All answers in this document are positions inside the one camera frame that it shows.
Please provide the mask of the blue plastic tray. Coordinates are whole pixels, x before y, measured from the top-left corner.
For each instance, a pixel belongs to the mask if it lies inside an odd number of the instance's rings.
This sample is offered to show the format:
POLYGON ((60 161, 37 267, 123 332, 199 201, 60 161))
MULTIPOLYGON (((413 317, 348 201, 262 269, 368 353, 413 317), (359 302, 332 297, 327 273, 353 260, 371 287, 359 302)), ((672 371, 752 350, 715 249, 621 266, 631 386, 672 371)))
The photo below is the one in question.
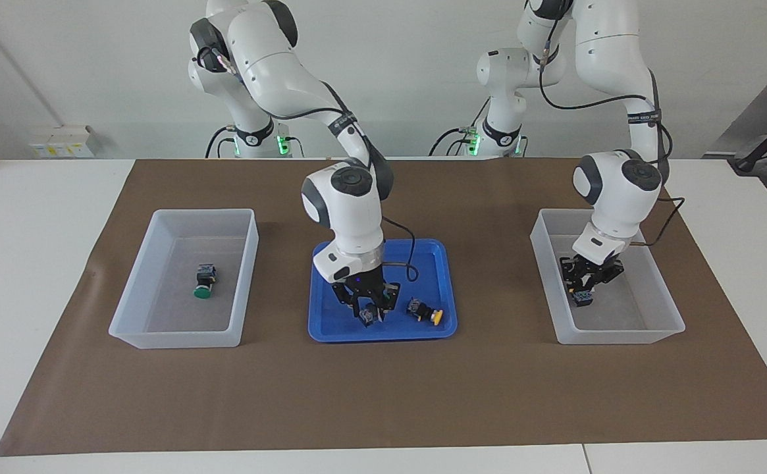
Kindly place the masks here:
POLYGON ((368 327, 354 318, 352 309, 341 304, 330 284, 316 268, 311 268, 307 320, 309 336, 322 343, 420 341, 452 336, 458 329, 458 312, 446 248, 435 239, 418 239, 412 264, 419 271, 415 282, 408 282, 402 267, 384 268, 387 282, 401 284, 398 303, 383 322, 374 322, 368 327), (441 310, 440 323, 435 326, 426 320, 417 321, 417 317, 407 311, 412 299, 441 310))

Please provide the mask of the translucent white plastic box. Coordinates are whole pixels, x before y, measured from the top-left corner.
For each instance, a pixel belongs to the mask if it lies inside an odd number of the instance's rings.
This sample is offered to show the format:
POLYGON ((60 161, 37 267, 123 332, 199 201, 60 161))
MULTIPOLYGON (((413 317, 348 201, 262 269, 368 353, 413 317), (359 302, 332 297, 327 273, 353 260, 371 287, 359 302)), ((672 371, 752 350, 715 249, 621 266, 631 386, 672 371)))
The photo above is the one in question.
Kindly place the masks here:
POLYGON ((139 349, 236 347, 257 247, 250 208, 155 211, 109 334, 139 349), (197 299, 196 271, 207 263, 217 268, 217 283, 209 299, 197 299))
POLYGON ((542 287, 554 331, 565 345, 648 344, 686 329, 650 249, 630 247, 619 256, 625 271, 598 284, 593 302, 578 307, 569 298, 560 260, 590 221, 591 210, 543 208, 531 231, 542 287))

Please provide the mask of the brown paper table mat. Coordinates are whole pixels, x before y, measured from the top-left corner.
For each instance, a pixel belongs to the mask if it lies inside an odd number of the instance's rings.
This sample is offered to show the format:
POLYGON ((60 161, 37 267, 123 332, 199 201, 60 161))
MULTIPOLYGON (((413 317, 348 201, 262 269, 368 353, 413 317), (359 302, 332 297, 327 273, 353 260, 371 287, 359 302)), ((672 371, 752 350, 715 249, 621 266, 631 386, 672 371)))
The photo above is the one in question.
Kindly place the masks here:
POLYGON ((440 240, 456 333, 325 344, 307 332, 301 204, 322 162, 140 160, 0 441, 0 456, 767 439, 767 368, 681 218, 653 248, 686 330, 649 345, 554 335, 529 235, 581 207, 570 159, 400 160, 389 218, 440 240), (152 213, 251 208, 259 249, 235 348, 109 335, 152 213))

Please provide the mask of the white wall socket box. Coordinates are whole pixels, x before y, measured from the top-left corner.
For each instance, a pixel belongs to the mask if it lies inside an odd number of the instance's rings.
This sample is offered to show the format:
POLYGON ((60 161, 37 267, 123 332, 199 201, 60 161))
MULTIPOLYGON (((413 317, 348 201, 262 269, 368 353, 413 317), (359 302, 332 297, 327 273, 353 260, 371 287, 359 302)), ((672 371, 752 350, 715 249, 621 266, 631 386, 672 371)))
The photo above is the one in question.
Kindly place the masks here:
POLYGON ((90 126, 36 127, 28 147, 41 159, 95 159, 96 139, 90 126))

